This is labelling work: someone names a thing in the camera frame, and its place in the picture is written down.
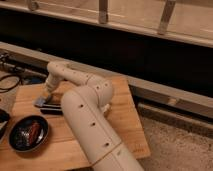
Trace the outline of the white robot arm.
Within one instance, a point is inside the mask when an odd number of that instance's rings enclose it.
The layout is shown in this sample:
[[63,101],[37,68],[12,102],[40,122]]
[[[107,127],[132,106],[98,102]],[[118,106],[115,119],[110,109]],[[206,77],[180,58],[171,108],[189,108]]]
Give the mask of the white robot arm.
[[104,117],[113,97],[110,80],[69,68],[68,62],[51,61],[45,93],[49,96],[63,79],[76,84],[61,98],[63,115],[94,171],[144,171]]

